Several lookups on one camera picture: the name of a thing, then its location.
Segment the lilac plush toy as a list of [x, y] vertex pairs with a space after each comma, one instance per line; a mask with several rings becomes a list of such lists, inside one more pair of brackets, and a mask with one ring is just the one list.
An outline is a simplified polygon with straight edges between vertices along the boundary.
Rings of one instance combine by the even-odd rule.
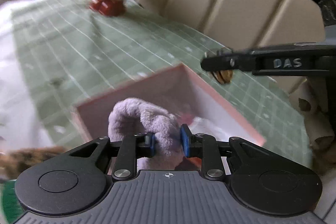
[[121, 141], [128, 135], [154, 134], [155, 155], [137, 160], [137, 169], [173, 170], [183, 161], [180, 127], [175, 115], [138, 98], [117, 102], [108, 118], [108, 137]]

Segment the cardboard tubes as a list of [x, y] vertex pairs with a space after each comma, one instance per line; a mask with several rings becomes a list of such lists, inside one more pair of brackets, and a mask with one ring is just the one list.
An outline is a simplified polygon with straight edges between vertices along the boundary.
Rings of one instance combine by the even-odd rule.
[[327, 117], [327, 90], [324, 80], [305, 79], [289, 96], [291, 105], [304, 118], [310, 145], [314, 150], [326, 150], [335, 139]]

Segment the pink cardboard box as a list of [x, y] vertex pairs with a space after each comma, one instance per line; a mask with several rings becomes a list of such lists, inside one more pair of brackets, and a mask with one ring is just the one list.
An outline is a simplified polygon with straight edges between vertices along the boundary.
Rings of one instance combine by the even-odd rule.
[[166, 109], [187, 124], [192, 133], [205, 133], [219, 141], [232, 136], [262, 146], [265, 138], [214, 88], [189, 67], [179, 64], [76, 104], [72, 119], [84, 142], [108, 134], [108, 118], [115, 104], [139, 98]]

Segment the beige padded sofa back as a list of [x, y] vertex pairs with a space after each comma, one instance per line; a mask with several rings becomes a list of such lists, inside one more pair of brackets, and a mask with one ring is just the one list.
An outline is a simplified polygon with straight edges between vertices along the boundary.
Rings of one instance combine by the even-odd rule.
[[233, 50], [322, 42], [321, 11], [312, 0], [136, 0]]

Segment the green checked tablecloth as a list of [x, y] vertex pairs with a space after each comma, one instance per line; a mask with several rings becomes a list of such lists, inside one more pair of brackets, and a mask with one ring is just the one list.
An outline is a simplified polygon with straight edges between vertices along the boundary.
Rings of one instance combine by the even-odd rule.
[[276, 81], [237, 71], [221, 86], [200, 67], [203, 54], [220, 47], [215, 40], [132, 0], [118, 18], [93, 12], [89, 1], [42, 0], [11, 13], [21, 72], [54, 145], [81, 143], [71, 119], [74, 104], [184, 63], [247, 119], [265, 138], [267, 149], [311, 166], [303, 118]]

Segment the white paper sheet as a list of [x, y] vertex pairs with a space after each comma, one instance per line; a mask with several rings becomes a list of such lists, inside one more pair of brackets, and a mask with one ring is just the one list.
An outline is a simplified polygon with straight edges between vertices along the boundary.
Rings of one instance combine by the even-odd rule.
[[14, 9], [38, 1], [42, 0], [18, 0], [1, 5], [1, 152], [54, 145], [25, 84], [11, 22]]

